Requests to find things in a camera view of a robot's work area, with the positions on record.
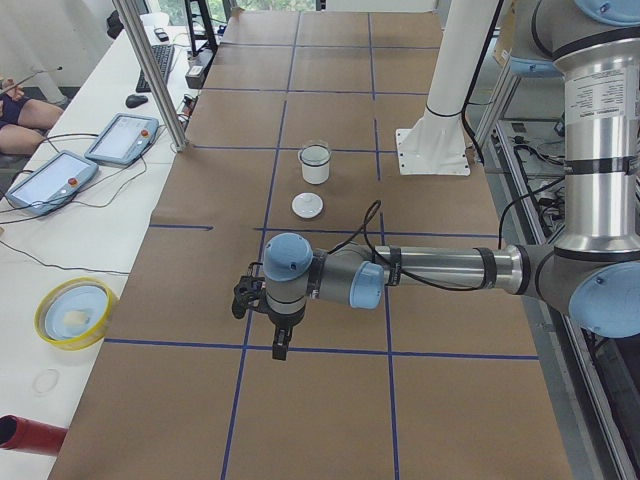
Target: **person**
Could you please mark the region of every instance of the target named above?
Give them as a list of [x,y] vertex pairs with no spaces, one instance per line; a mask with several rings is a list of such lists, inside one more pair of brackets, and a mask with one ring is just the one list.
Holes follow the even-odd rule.
[[[2,90],[15,85],[12,78],[1,79]],[[34,129],[50,130],[63,110],[24,95],[20,85],[0,96],[0,153],[32,155],[44,137]]]

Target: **dark shorts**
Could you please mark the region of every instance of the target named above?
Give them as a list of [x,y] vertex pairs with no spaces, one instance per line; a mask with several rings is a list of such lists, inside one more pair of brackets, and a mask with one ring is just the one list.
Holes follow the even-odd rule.
[[0,117],[0,129],[5,125],[17,125],[20,112],[24,104],[29,101],[27,97],[22,97],[17,102],[11,100],[11,97],[6,93],[0,96],[2,101],[2,116]]

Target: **yellow bowl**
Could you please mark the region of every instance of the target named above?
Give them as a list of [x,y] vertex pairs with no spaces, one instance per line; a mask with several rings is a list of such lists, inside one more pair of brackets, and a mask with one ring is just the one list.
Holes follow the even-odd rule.
[[[66,338],[64,340],[58,340],[52,338],[46,331],[45,328],[45,319],[47,317],[47,313],[49,309],[54,305],[54,303],[65,293],[73,290],[74,288],[84,287],[84,286],[92,286],[98,287],[101,289],[107,296],[107,305],[102,313],[100,319],[89,328],[86,332],[82,334]],[[86,348],[90,345],[93,345],[98,340],[104,337],[104,334],[107,331],[107,326],[109,324],[109,319],[111,317],[111,313],[113,312],[113,308],[118,303],[118,297],[113,293],[113,291],[103,282],[89,278],[89,277],[81,277],[76,278],[74,280],[69,280],[65,282],[53,290],[51,290],[40,302],[38,309],[36,310],[35,315],[35,328],[36,332],[40,338],[49,342],[51,345],[54,345],[62,350],[80,350],[82,348]]]

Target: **blue and white device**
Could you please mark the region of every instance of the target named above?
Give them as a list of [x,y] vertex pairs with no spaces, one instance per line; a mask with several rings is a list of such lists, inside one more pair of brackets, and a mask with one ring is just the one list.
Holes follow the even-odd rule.
[[45,215],[70,202],[97,171],[95,162],[62,150],[11,188],[6,198],[16,207]]
[[84,156],[98,163],[131,165],[153,142],[158,125],[155,118],[119,113]]

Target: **person's leg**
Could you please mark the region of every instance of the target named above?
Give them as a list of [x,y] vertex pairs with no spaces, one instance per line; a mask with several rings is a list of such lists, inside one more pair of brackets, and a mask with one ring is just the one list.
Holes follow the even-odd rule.
[[0,152],[5,155],[32,155],[44,137],[18,125],[0,128]]
[[23,106],[18,117],[18,125],[27,128],[51,129],[62,115],[63,110],[56,105],[30,99]]

